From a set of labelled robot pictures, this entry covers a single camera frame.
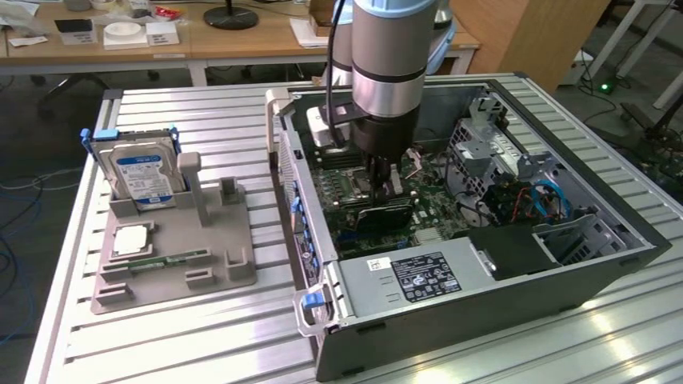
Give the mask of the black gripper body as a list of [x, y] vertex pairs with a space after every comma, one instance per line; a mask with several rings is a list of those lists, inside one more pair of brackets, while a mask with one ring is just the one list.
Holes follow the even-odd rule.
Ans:
[[400, 157], [413, 142], [417, 122], [417, 111], [393, 118], [360, 118], [351, 123], [353, 143], [373, 157]]

